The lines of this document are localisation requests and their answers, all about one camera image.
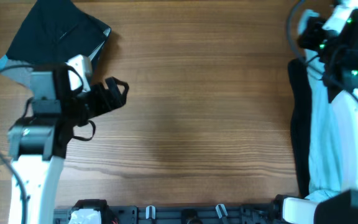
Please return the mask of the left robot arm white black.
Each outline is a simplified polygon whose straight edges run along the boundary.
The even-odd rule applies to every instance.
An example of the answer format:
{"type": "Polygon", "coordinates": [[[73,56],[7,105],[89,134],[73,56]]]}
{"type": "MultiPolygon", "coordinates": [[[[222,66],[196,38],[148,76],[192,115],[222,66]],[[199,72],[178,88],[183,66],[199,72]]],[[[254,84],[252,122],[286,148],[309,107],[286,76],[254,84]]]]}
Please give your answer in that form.
{"type": "Polygon", "coordinates": [[[109,77],[85,90],[84,78],[71,87],[68,65],[36,67],[30,75],[32,116],[8,131],[12,157],[9,223],[52,223],[55,196],[74,127],[123,107],[129,85],[109,77]]]}

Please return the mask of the light blue t-shirt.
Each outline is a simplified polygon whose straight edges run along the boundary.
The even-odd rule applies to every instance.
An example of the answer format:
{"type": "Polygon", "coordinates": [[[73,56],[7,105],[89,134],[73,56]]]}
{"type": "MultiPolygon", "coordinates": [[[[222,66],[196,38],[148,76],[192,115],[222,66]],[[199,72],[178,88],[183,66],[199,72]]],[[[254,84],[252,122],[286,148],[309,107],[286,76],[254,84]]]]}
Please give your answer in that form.
{"type": "Polygon", "coordinates": [[[314,202],[358,188],[358,105],[344,91],[329,101],[322,69],[323,64],[314,61],[306,70],[311,90],[306,199],[314,202]]]}

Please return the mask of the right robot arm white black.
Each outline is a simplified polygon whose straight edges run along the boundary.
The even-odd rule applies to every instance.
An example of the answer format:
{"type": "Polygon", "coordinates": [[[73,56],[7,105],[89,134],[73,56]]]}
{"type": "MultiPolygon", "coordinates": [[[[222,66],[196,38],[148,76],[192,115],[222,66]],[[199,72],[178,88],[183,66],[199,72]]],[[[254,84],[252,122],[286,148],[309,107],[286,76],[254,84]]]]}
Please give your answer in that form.
{"type": "Polygon", "coordinates": [[[290,137],[299,197],[272,210],[285,223],[358,223],[358,1],[334,1],[325,18],[307,9],[291,34],[288,77],[295,106],[290,137]]]}

